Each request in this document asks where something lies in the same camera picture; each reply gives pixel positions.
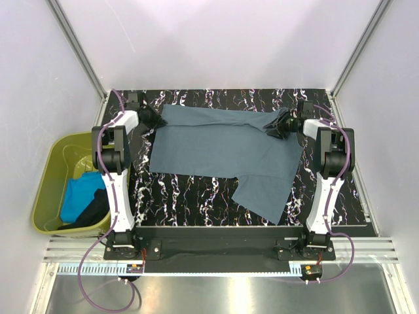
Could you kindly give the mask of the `slate blue t shirt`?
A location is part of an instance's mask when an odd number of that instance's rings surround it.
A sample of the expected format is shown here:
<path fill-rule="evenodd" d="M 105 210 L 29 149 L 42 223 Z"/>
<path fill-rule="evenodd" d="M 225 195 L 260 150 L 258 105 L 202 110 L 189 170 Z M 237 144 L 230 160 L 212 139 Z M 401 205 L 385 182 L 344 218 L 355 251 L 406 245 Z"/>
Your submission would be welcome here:
<path fill-rule="evenodd" d="M 150 171 L 199 177 L 237 178 L 232 199 L 278 223 L 287 203 L 303 148 L 297 135 L 269 136 L 271 113 L 165 105 L 166 126 L 157 129 Z"/>

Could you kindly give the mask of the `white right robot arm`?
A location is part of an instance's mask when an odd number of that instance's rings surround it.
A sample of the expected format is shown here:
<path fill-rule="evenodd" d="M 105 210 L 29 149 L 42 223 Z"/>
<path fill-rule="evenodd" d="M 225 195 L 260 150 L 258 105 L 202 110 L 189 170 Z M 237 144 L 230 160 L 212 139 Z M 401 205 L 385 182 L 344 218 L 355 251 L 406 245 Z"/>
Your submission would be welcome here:
<path fill-rule="evenodd" d="M 355 167 L 355 132 L 341 128 L 334 116 L 311 101 L 300 100 L 297 109 L 286 109 L 267 125 L 267 134 L 287 139 L 299 133 L 315 141 L 313 163 L 316 171 L 316 191 L 312 209 L 306 219 L 296 247 L 299 255 L 312 259 L 326 250 L 331 231 L 331 215 L 345 178 Z"/>

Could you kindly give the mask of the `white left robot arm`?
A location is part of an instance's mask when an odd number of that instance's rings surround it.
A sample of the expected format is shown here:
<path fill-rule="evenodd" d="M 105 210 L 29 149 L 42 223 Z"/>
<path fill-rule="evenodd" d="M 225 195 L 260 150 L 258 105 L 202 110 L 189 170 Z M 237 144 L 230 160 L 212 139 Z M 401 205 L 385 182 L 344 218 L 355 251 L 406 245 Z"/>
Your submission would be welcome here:
<path fill-rule="evenodd" d="M 128 135 L 136 128 L 145 131 L 165 126 L 167 122 L 150 105 L 145 92 L 128 92 L 128 98 L 115 93 L 120 101 L 118 115 L 103 126 L 91 130 L 92 162 L 105 184 L 111 227 L 107 233 L 111 243 L 128 259 L 141 252 L 141 243 L 134 239 L 134 216 L 128 197 L 128 170 L 131 156 Z"/>

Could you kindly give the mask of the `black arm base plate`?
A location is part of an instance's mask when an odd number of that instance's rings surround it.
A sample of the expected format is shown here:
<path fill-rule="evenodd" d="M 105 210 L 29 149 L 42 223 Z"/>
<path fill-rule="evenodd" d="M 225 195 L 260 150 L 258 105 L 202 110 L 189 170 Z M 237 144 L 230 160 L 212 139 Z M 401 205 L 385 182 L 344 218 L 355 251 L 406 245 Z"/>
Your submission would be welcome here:
<path fill-rule="evenodd" d="M 132 230 L 133 245 L 106 249 L 107 260 L 141 260 L 169 268 L 180 265 L 227 270 L 273 270 L 280 264 L 334 261 L 330 243 L 326 250 L 298 250 L 301 227 L 139 227 Z"/>

